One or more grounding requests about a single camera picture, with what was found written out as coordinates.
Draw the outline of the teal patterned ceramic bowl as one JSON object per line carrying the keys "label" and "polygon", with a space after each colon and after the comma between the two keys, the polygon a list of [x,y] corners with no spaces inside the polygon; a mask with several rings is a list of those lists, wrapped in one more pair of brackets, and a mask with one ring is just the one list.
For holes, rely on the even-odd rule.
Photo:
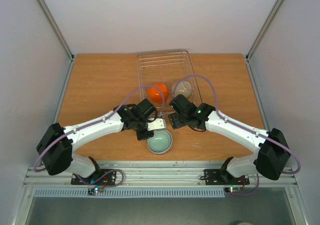
{"label": "teal patterned ceramic bowl", "polygon": [[153,137],[146,140],[148,149],[157,155],[167,153],[171,149],[172,143],[172,135],[167,130],[155,130]]}

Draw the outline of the orange white ceramic bowl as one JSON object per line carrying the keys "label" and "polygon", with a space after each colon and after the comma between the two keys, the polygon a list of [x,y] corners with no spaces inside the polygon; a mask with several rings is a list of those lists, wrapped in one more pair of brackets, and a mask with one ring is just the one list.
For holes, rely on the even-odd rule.
{"label": "orange white ceramic bowl", "polygon": [[164,99],[162,98],[160,91],[154,87],[149,87],[147,89],[148,97],[157,104],[162,104],[163,102],[165,103],[169,97],[168,87],[163,83],[154,83],[153,86],[161,90]]}

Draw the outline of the chrome wire dish rack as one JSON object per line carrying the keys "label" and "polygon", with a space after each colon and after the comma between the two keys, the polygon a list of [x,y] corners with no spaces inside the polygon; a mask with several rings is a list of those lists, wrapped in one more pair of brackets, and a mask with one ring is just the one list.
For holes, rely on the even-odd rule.
{"label": "chrome wire dish rack", "polygon": [[140,87],[164,84],[168,88],[168,99],[165,102],[165,106],[153,100],[150,102],[157,108],[159,113],[163,109],[163,117],[172,114],[174,110],[169,105],[173,98],[172,86],[183,77],[195,73],[189,52],[183,49],[174,49],[138,53],[137,67]]}

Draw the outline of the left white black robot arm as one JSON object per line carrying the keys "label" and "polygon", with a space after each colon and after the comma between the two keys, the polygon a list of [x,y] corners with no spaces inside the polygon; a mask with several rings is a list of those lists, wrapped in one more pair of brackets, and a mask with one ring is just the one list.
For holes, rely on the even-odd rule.
{"label": "left white black robot arm", "polygon": [[104,175],[92,157],[75,153],[81,146],[109,134],[132,130],[138,141],[152,138],[157,130],[165,129],[166,122],[148,100],[138,104],[121,104],[95,119],[62,127],[50,125],[36,147],[37,162],[42,162],[50,176],[68,172],[84,184],[97,184]]}

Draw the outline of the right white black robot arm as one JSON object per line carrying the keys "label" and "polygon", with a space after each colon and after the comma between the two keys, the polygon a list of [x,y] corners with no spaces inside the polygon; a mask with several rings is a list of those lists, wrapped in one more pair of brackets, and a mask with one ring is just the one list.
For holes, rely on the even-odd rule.
{"label": "right white black robot arm", "polygon": [[174,110],[169,121],[173,129],[188,126],[192,130],[209,131],[227,137],[251,151],[251,155],[229,157],[219,172],[225,183],[232,183],[244,175],[261,174],[276,181],[289,158],[289,146],[284,134],[251,127],[218,111],[214,106],[201,103],[196,106],[183,95],[177,95],[169,105]]}

